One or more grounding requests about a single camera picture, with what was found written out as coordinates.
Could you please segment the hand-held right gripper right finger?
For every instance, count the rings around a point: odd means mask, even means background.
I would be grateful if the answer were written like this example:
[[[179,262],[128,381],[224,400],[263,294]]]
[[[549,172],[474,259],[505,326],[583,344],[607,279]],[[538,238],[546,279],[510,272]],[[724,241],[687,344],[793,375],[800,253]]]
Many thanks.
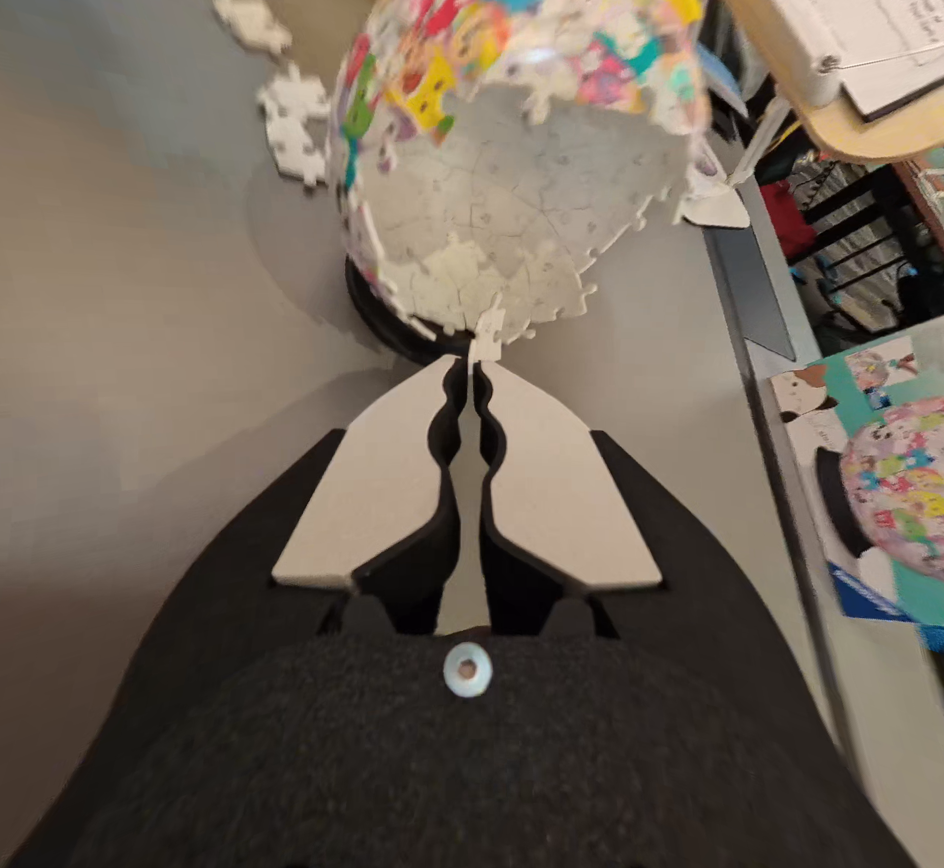
[[[560,602],[657,589],[662,571],[592,430],[500,363],[476,364],[473,392],[492,632],[536,636]]]

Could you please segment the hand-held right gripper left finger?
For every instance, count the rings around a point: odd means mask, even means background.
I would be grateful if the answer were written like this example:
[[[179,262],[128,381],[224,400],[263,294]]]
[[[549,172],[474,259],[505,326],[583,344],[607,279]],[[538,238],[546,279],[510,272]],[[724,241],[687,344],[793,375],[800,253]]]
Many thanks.
[[[465,406],[466,359],[446,355],[365,408],[336,439],[273,582],[373,596],[397,632],[433,635],[461,551],[450,465]]]

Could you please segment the round black ball stand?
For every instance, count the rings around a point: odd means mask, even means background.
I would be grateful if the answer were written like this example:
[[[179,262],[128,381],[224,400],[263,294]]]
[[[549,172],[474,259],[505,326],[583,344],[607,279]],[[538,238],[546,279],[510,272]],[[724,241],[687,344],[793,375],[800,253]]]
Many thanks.
[[[360,274],[349,256],[345,259],[348,296],[365,326],[395,355],[418,366],[428,366],[442,356],[468,357],[472,334],[468,331],[447,333],[440,324],[418,319],[417,330],[395,316],[372,286]]]

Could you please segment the colourful puzzle ball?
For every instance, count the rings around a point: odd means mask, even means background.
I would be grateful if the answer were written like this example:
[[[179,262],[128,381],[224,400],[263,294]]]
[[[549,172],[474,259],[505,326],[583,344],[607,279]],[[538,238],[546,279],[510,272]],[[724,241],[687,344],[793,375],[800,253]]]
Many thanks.
[[[671,0],[376,0],[326,128],[349,289],[432,347],[576,318],[710,115]]]

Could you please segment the puzzle box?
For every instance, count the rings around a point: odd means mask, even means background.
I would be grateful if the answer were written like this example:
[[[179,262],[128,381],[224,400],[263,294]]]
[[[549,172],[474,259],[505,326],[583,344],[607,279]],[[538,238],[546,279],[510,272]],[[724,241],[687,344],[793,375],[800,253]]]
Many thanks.
[[[942,319],[769,382],[842,612],[942,638]]]

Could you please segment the grey rounded pad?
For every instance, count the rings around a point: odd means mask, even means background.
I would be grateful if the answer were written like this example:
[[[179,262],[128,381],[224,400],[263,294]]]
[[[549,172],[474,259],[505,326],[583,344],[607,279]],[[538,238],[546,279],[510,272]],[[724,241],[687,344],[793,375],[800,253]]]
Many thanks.
[[[770,274],[752,228],[710,228],[742,334],[753,344],[793,362],[796,352]]]

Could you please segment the white printed sheet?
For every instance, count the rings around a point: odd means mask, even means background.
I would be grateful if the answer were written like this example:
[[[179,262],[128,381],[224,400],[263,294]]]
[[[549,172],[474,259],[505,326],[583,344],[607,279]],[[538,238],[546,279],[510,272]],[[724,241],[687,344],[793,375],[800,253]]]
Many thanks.
[[[708,130],[714,130],[726,143],[734,142],[744,132],[752,132],[749,108],[734,75],[721,59],[701,42],[695,46],[702,70],[702,80],[709,97]],[[692,148],[687,169],[687,192],[679,213],[688,223],[702,228],[746,229],[749,213],[738,190],[729,185],[729,173],[702,134]]]

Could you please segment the black office chair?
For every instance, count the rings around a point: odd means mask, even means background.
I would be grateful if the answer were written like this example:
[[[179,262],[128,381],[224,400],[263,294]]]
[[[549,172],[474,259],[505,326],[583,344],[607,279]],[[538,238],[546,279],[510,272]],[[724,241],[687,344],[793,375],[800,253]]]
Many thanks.
[[[942,317],[942,166],[818,162],[786,184],[812,237],[785,258],[823,351]]]

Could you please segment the round wooden tabletop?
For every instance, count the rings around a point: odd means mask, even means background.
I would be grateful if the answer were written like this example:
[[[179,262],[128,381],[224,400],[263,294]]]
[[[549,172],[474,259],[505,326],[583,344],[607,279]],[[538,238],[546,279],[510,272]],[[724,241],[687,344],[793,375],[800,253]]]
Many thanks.
[[[866,123],[840,94],[816,108],[785,73],[782,27],[769,0],[724,0],[811,138],[826,152],[856,163],[896,162],[942,145],[942,86],[887,117]]]

